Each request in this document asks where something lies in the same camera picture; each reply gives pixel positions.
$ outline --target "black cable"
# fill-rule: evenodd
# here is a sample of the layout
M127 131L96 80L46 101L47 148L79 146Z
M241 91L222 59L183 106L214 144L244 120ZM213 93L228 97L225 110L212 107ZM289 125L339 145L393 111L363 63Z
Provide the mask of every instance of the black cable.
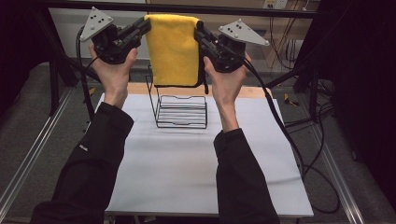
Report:
M286 60L289 60L289 44L290 44L290 40L288 40L288 43L286 44L286 50L285 50Z
M321 133L322 133L321 139L320 139L319 151L318 151L316 157L315 157L315 158L311 161L311 163L308 165L308 168L305 170L305 174L308 173L308 171L312 168L312 166L314 165L314 163L318 160L319 156L321 155L321 152L323 151L323 147L324 147L324 129L323 129L323 122L322 122L322 119L321 119L321 111L322 111L322 109L323 109L323 107L324 107L325 105L326 105L326 104L324 104L323 106L320 107L320 110L319 110L319 117L318 117L318 123L319 123L320 131L321 131Z
M294 8L293 8L293 9L295 9L295 8L297 7L298 2L299 2L299 0L297 0L297 1L295 2ZM280 42L282 42L282 40L286 38L286 36L287 36L288 33L290 32L290 29L291 29L291 27L292 27L292 25L294 24L295 21L296 21L296 18L289 19L288 24L286 25L287 28L286 28L285 32L283 33L282 38L280 39ZM276 53L276 58L277 58L277 60L279 61L279 63L280 63L283 67L285 67L285 68L291 70L291 69L292 69L291 64L290 64L289 66L286 66L286 65L283 63L283 59L282 59L282 57L280 56L279 51L277 50L277 46L276 46L276 43L275 43L275 40L274 40L274 37L273 37L273 30L274 30L274 18L273 18L273 17L270 17L270 36L271 36L270 42L271 42L271 45L272 45L272 47L273 47L273 49L274 49L274 52Z
M262 81L262 78L259 76L258 72L256 71L256 69L254 68L254 66L251 64L251 62L248 59L244 59L244 66L259 80L260 85L262 86L262 90L264 91L265 94L265 98L268 102L268 105L270 106L271 112L274 115L274 118L276 120L276 123L278 124L280 130L282 131L282 133L286 136L286 138L288 139L291 148L295 154L295 156L297 157L297 161L301 164L300 169L301 169L301 176L302 179L304 179L304 175L306 173L306 171L304 170L304 160L303 157L299 151L299 149L297 148L297 146L295 145L293 139L290 137L288 131L286 130L284 124L282 123L282 120L280 119L279 115L277 114L274 102L273 102L273 98L271 96L271 94L268 92L267 88L265 87L264 82Z
M328 111L326 111L326 112L324 113L324 114L325 114L325 118L324 118L324 119L326 119L327 117L329 117L329 115L330 115L332 112L333 112L333 109L329 109ZM303 122L301 122L301 123L295 123L295 125L294 125L294 123L293 123L293 124L290 125L290 126L286 126L286 128L290 128L290 127L293 127L293 126L296 126L296 125L300 125L300 124L303 124L304 122L309 122L309 121L312 121L312 119L309 119L308 121L303 120ZM299 131L301 131L301 130L303 130L303 129L312 127L312 126L314 126L314 125L317 125L317 123L311 123L311 124L309 124L309 125L305 125L304 127L300 128L300 129L297 129L297 130L294 130L294 131L289 132L289 133L297 133L297 132L299 132Z
M290 57L291 57L291 61L293 61L293 63L296 61L296 42L297 40L291 40L291 53L290 53Z
M317 169L315 167L311 167L310 169L312 169L313 171L317 172L330 185L330 187L332 188L332 190L335 193L335 197L337 198L337 205L335 206L335 208L333 210L330 210L330 211L323 210L323 209L320 209L320 208L314 206L313 204L311 204L312 208L317 210L317 211L319 211L320 213L323 213L323 214L334 214L334 213L336 213L341 207L341 200L340 200L340 194L338 193L337 189L335 188L335 185L319 169Z
M328 114L330 112L332 112L332 106L328 106L328 107L323 108L323 111L324 112L322 112L322 114L325 114L326 116L328 116ZM313 117L309 117L309 118L306 118L306 119L294 120L294 121L285 121L285 124L286 124L285 127L286 128L291 128L291 127L294 127L294 126L297 126L297 125L300 125L300 124L304 124L304 123L307 123L307 122L310 122L310 121L313 121Z
M77 53L77 59L78 59L79 72L80 72L80 76L81 76L81 86L82 86L82 90L84 92L85 104L88 109L88 114L90 116L90 120L92 121L95 112L93 109L90 90L88 88L87 76L86 76L89 66L87 66L86 70L83 72L83 65L82 65L82 61L81 61L81 51L80 51L79 37L81 36L83 29L84 29L84 26L82 26L81 29L78 31L78 35L77 35L77 39L76 39L76 53Z
M291 40L290 56L289 56L289 67L291 67L292 55L293 55L293 41Z

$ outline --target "table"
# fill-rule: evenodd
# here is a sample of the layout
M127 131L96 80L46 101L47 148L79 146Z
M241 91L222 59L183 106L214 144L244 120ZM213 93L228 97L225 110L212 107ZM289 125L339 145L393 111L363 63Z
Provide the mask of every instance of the table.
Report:
M155 125L144 85L130 85L129 91L134 93L128 95L124 104L124 111L133 117L135 124L126 139L124 159L106 212L134 216L217 216L217 158L213 140L221 124L213 98L206 97L206 129L161 129ZM203 92L200 88L172 92L188 91ZM243 96L251 92L256 98L237 99L239 124L265 174L277 213L281 217L311 217L312 208L290 144L277 126L263 93L262 98L257 98L260 91L260 88L242 89Z

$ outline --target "hand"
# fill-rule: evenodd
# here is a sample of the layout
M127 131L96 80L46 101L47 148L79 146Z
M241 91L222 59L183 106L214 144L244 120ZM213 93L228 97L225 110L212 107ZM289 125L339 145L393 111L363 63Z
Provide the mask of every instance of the hand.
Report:
M223 131L238 129L235 113L235 99L246 79L246 67L241 66L231 73L216 72L212 62L204 57L205 71L212 79L212 94L219 110Z
M93 49L93 44L90 44L90 54L92 59L97 57ZM92 68L99 76L103 88L105 89L105 103L122 109L126 97L128 96L127 87L129 71L136 61L136 55L137 49L131 49L126 57L125 63L108 64L100 59L93 62Z

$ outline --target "black jacket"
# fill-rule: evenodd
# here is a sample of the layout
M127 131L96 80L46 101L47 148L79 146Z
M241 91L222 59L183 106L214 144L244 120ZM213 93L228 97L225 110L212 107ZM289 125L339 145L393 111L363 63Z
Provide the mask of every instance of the black jacket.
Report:
M102 224L134 121L101 103L73 150L51 201L35 207L32 224ZM279 223L262 170L242 130L215 139L220 223Z

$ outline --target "yellow towel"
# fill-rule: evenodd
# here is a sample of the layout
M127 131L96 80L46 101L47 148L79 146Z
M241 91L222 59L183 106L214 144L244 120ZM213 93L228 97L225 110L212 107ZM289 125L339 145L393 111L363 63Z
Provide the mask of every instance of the yellow towel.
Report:
M197 87L205 79L194 17L153 14L151 30L146 34L148 54L156 87Z

